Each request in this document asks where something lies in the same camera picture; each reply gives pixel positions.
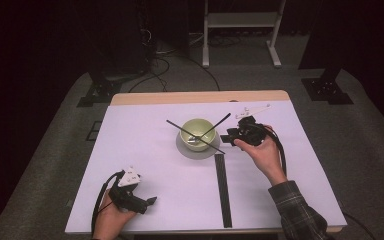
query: white paper sheet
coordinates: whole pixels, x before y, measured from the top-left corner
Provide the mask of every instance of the white paper sheet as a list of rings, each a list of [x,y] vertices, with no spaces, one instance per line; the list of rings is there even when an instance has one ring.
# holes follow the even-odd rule
[[[113,173],[133,166],[141,175],[134,191],[143,199],[157,196],[155,205],[138,215],[124,231],[222,230],[214,156],[193,160],[176,147],[179,130],[192,118],[217,123],[220,135],[237,127],[235,114],[244,107],[269,110],[256,114],[257,123],[269,124],[277,132],[286,154],[288,178],[295,180],[310,206],[325,217],[329,226],[344,226],[335,196],[291,101],[228,102],[110,106],[106,112],[70,218],[67,233],[90,232],[93,207],[102,184]],[[234,230],[281,228],[280,217],[267,189],[270,183],[251,158],[230,144],[221,143],[225,163]]]

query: white metal stand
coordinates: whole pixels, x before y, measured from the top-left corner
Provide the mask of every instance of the white metal stand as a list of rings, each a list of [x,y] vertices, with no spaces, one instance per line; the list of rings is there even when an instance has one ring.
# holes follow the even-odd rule
[[[283,9],[286,0],[281,0],[279,10],[277,12],[264,13],[209,13],[208,0],[205,0],[204,14],[204,46],[202,48],[202,66],[209,67],[208,52],[208,29],[209,28],[234,28],[234,27],[273,27],[271,40],[266,42],[270,56],[276,68],[282,65],[274,47],[277,34],[279,32],[280,23],[282,21]]]

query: hand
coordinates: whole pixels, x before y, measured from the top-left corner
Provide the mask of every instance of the hand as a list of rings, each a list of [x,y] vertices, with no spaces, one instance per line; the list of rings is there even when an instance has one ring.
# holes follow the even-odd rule
[[[101,211],[96,218],[95,231],[93,233],[94,239],[100,240],[113,240],[115,239],[123,229],[124,225],[136,216],[133,211],[122,212],[108,196],[108,191],[105,192],[104,200],[102,201]]]
[[[279,150],[270,136],[267,135],[258,146],[249,145],[240,139],[235,139],[234,143],[249,154],[257,168],[264,173],[272,186],[288,181],[280,164]]]

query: person's left hand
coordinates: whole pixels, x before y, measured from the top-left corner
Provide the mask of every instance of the person's left hand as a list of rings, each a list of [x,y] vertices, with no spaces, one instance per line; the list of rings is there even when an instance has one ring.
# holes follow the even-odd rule
[[[112,203],[111,198],[108,196],[108,191],[109,190],[105,192],[104,200],[99,208],[100,212],[96,218],[93,239],[115,239],[120,234],[124,225],[136,216],[136,213],[133,211],[120,211],[117,206]]]

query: dark background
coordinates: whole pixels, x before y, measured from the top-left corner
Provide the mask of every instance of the dark background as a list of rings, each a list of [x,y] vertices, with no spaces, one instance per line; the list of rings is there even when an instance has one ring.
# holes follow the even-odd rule
[[[134,14],[138,2],[147,1],[0,0],[0,213],[79,76],[90,72],[94,81],[104,81],[100,74],[104,68],[147,70],[147,50],[141,47]],[[203,1],[155,2],[147,5],[152,9],[141,24],[156,35],[184,47],[186,38],[178,35],[184,32],[167,34],[167,27],[173,26],[166,25],[179,17],[187,21],[183,24],[190,32],[202,31]],[[277,6],[276,1],[262,6],[255,0],[210,3],[212,11],[222,12]],[[117,15],[117,10],[124,12]],[[188,18],[178,13],[188,13]],[[334,55],[384,115],[384,1],[288,1],[281,34],[310,32],[300,68],[324,68]],[[122,45],[112,42],[115,36]]]

